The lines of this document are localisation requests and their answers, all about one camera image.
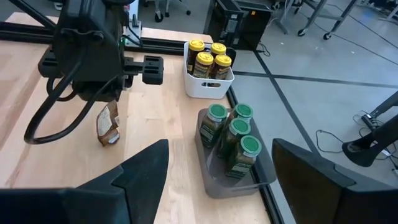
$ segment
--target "gray plastic tray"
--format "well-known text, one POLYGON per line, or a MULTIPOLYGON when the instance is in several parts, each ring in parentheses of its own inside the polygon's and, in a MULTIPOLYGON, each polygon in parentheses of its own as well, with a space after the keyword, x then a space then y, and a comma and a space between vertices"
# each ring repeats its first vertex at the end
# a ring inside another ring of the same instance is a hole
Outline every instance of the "gray plastic tray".
POLYGON ((243 195, 251 195, 258 191, 258 188, 272 183, 276 180, 276 174, 271 157, 268 154, 264 142, 254 120, 250 122, 252 131, 250 134, 257 137, 262 144, 262 151, 257 156, 254 165, 256 172, 252 170, 242 179, 227 177, 225 175, 225 161, 217 157, 214 149, 203 146, 199 128, 207 114, 207 109, 199 111, 197 130, 195 133, 195 143, 197 145, 201 175, 205 185, 206 193, 212 198, 230 198, 243 195))

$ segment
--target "yellow lid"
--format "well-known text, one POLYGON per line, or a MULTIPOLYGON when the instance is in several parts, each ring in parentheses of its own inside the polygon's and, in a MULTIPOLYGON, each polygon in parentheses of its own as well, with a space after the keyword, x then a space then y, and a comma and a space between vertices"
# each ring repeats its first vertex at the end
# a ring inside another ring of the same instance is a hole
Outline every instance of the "yellow lid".
POLYGON ((213 56, 207 52, 199 52, 197 61, 203 65, 211 65, 214 61, 213 56))
POLYGON ((211 45, 211 51, 214 54, 225 54, 226 52, 226 47, 224 44, 221 43, 214 43, 211 45))
POLYGON ((232 59, 227 55, 217 55, 215 62, 218 65, 228 67, 228 66, 231 66, 232 59))
POLYGON ((201 51, 205 49, 205 43, 202 40, 191 40, 189 42, 189 49, 194 51, 201 51))

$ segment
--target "white basket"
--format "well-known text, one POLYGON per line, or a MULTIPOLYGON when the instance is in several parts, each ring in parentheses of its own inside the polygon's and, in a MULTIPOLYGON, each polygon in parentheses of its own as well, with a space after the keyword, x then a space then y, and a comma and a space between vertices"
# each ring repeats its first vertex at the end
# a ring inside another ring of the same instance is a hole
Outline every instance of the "white basket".
MULTIPOLYGON (((184 66, 183 74, 185 81, 185 92, 188 96, 193 98, 206 98, 206 99, 222 99, 228 88, 231 86, 232 81, 235 79, 232 69, 229 68, 228 74, 225 80, 214 80, 208 78, 196 78, 187 73, 187 55, 188 55, 188 45, 186 42, 184 44, 184 66), (218 83, 220 86, 212 87, 208 86, 207 83, 218 83)), ((205 44, 206 48, 210 48, 210 44, 205 44)))

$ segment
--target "wooden table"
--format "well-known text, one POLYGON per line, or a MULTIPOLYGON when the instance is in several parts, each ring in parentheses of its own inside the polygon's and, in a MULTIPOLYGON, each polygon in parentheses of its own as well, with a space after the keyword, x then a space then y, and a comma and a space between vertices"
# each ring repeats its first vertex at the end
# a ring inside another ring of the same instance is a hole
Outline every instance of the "wooden table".
MULTIPOLYGON (((26 14, 14 13, 9 22, 38 25, 26 14)), ((212 42, 208 35, 143 29, 143 36, 212 42)), ((168 139, 170 161, 156 223, 270 223, 261 196, 216 200, 203 187, 194 142, 197 113, 222 100, 201 100, 185 94, 180 56, 161 55, 164 82, 145 85, 141 76, 119 101, 121 139, 102 147, 95 119, 104 103, 96 103, 82 123, 63 139, 31 146, 23 135, 33 114, 47 97, 47 79, 37 63, 46 45, 0 41, 0 186, 6 188, 77 187, 112 169, 159 139, 168 139)), ((142 61, 144 54, 126 53, 142 61)), ((37 136, 66 128, 80 112, 78 97, 56 103, 37 136)))

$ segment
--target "small spice bottle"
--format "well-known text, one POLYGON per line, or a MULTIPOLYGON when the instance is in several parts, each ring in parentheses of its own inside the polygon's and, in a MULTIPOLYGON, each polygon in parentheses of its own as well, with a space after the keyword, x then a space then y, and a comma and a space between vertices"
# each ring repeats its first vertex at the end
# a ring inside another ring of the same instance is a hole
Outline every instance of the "small spice bottle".
POLYGON ((187 55, 188 74, 192 75, 197 55, 199 52, 202 52, 204 49, 205 49, 205 43, 202 40, 191 40, 189 42, 188 55, 187 55))
POLYGON ((224 129, 228 127, 229 123, 234 119, 234 118, 242 118, 246 122, 250 123, 251 118, 253 117, 253 109, 251 106, 244 104, 244 103, 238 103, 232 112, 230 112, 224 129))
POLYGON ((228 128, 222 132, 220 147, 217 156, 220 158, 228 158, 231 151, 241 138, 251 131, 250 124, 241 118, 233 119, 228 128))
POLYGON ((193 68, 192 75, 197 78, 209 78, 213 61, 214 58, 210 53, 200 52, 197 55, 197 60, 195 62, 195 67, 193 68))
POLYGON ((215 58, 217 55, 224 55, 226 52, 226 47, 221 43, 214 43, 211 45, 210 49, 211 55, 215 58))
POLYGON ((216 144, 228 114, 223 105, 212 104, 200 126, 200 137, 203 145, 212 148, 216 144))
POLYGON ((232 59, 229 56, 217 55, 214 60, 213 68, 211 68, 210 78, 225 80, 231 63, 232 59))
POLYGON ((256 162, 256 157, 261 152, 260 141, 251 135, 247 135, 236 144, 226 165, 226 175, 242 178, 256 162))

